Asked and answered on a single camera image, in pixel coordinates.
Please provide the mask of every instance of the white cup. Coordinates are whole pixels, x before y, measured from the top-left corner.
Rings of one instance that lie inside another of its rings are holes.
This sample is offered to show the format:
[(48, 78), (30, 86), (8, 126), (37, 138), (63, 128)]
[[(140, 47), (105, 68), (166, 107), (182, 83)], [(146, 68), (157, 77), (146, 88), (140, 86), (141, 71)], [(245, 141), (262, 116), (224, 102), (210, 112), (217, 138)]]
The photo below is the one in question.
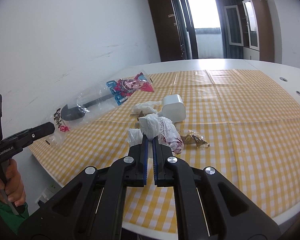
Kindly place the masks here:
[(162, 99), (161, 116), (170, 119), (173, 123), (186, 119), (186, 107), (180, 95), (170, 95)]

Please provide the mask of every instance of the tablecloth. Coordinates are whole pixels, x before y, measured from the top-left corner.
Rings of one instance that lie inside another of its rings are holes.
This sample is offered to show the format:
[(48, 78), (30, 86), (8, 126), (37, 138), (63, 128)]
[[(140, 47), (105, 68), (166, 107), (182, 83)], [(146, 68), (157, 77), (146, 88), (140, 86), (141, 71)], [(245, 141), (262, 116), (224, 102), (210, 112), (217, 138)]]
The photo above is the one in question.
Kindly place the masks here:
[[(44, 140), (29, 148), (62, 185), (86, 166), (103, 168), (128, 154), (127, 129), (136, 103), (179, 94), (186, 120), (182, 134), (194, 130), (210, 143), (207, 149), (186, 146), (177, 157), (203, 169), (213, 166), (269, 216), (300, 201), (300, 105), (261, 71), (184, 71), (150, 75), (154, 93), (137, 91), (122, 106), (93, 123), (71, 131), (60, 149)], [(176, 233), (172, 188), (157, 188), (152, 159), (144, 188), (128, 188), (124, 221)]]

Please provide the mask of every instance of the curtain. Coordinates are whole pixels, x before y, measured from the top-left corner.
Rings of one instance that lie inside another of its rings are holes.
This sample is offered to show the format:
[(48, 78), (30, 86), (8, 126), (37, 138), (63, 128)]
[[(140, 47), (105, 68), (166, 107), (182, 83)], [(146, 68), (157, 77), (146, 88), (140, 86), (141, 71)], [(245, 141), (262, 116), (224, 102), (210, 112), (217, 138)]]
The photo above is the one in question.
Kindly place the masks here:
[(243, 59), (243, 47), (235, 46), (229, 44), (229, 35), (226, 24), (226, 15), (224, 11), (225, 6), (229, 5), (238, 5), (242, 3), (243, 0), (216, 0), (219, 19), (220, 19), (220, 28), (221, 28), (221, 37), (222, 37), (222, 46), (223, 46), (223, 58), (238, 58)]

